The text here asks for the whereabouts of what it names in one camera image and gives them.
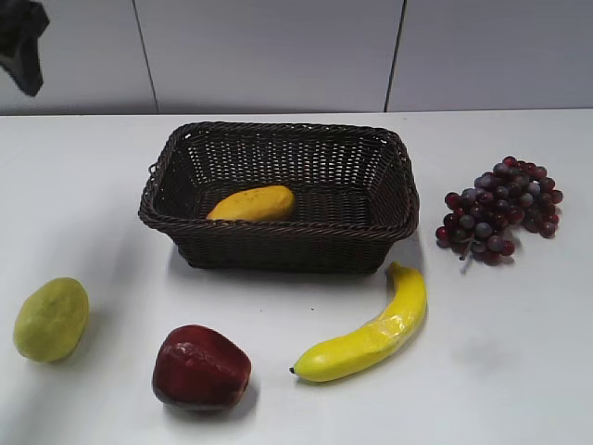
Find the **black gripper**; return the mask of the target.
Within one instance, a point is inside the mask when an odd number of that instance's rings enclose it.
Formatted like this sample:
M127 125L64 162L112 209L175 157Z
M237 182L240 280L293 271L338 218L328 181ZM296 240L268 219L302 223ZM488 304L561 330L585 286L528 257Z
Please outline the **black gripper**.
M37 96L44 84L38 43L49 23L39 2L1 1L1 67L27 96Z

